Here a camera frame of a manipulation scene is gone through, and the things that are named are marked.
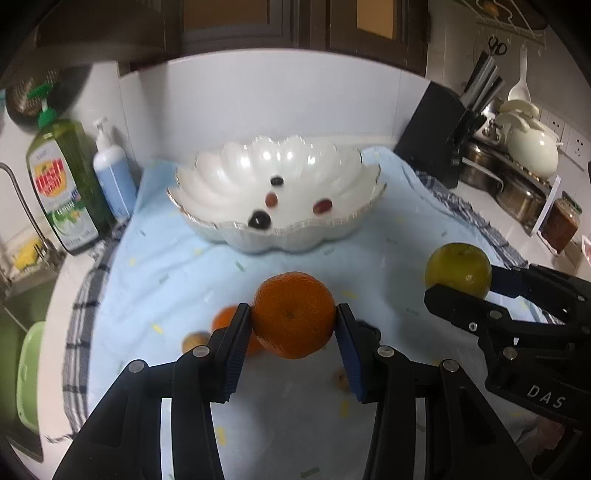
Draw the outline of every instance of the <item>light blue cloth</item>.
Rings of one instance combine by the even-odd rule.
[[[129,361],[174,361],[188,333],[209,330],[221,308],[251,302],[265,279],[294,270],[316,277],[337,303],[349,303],[358,319],[380,328],[382,343],[413,361],[438,364],[455,358],[484,390],[486,367],[475,337],[427,311],[423,272],[431,253],[449,242],[477,245],[493,264],[502,265],[501,260],[478,229],[451,214],[394,153],[368,148],[363,161],[379,163],[380,181],[388,186],[360,230],[304,254],[254,256],[200,239],[166,196],[175,166],[148,167],[95,321],[89,408]],[[505,305],[516,319],[534,319],[522,299],[493,293],[487,299]],[[375,407],[362,406],[336,388],[341,366],[334,337],[326,349],[300,361],[267,352],[247,359],[230,402],[212,405],[226,479],[298,478],[315,467],[320,468],[315,480],[361,478]],[[485,395],[514,439],[534,421],[531,413]],[[419,407],[417,423],[424,425],[421,415]],[[165,402],[166,479],[172,474],[170,445],[170,403]]]

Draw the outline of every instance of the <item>frying pan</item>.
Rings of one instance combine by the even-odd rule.
[[[58,116],[76,100],[86,83],[91,66],[71,67],[63,70],[48,70],[37,77],[29,77],[6,90],[6,111],[11,120],[25,131],[36,131],[41,100],[28,99],[27,94],[42,83],[51,83],[53,90],[47,103]]]

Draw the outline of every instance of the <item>metal faucet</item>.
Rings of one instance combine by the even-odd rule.
[[[35,232],[41,239],[41,248],[35,246],[35,250],[37,250],[39,257],[41,258],[43,267],[57,272],[61,266],[61,261],[63,260],[64,255],[58,252],[56,247],[54,247],[53,244],[47,239],[47,237],[43,235],[43,232],[41,232],[39,225],[33,218],[33,214],[31,213],[29,207],[27,206],[27,203],[25,202],[25,197],[22,195],[22,191],[18,186],[17,178],[14,176],[14,173],[12,172],[10,167],[8,167],[8,165],[6,165],[5,163],[0,162],[0,169],[4,170],[10,177],[12,186],[14,186],[14,189],[17,192],[17,196],[21,202],[22,208],[25,210],[25,213],[27,214],[29,221],[33,225]],[[8,297],[11,286],[12,280],[4,272],[2,272],[2,269],[0,269],[0,302],[2,302]]]

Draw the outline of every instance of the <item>white countertop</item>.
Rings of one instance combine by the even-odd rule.
[[[530,263],[572,273],[574,266],[565,255],[555,257],[537,235],[528,236],[522,226],[505,213],[487,192],[463,183],[460,183],[453,192],[470,202],[474,210],[490,221],[491,225],[498,229]],[[47,323],[40,352],[37,393],[40,399],[38,417],[43,463],[36,462],[17,451],[26,467],[39,480],[50,480],[53,477],[62,457],[72,443],[69,439],[50,443],[47,438],[56,438],[72,432],[63,409],[61,368],[72,304],[86,273],[93,264],[94,260],[88,254],[67,256],[47,311]]]

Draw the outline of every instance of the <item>green dish soap bottle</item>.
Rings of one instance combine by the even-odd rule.
[[[39,133],[27,150],[33,190],[66,251],[77,255],[104,238],[115,219],[92,167],[92,151],[80,122],[58,119],[47,106],[52,85],[33,89],[43,111]]]

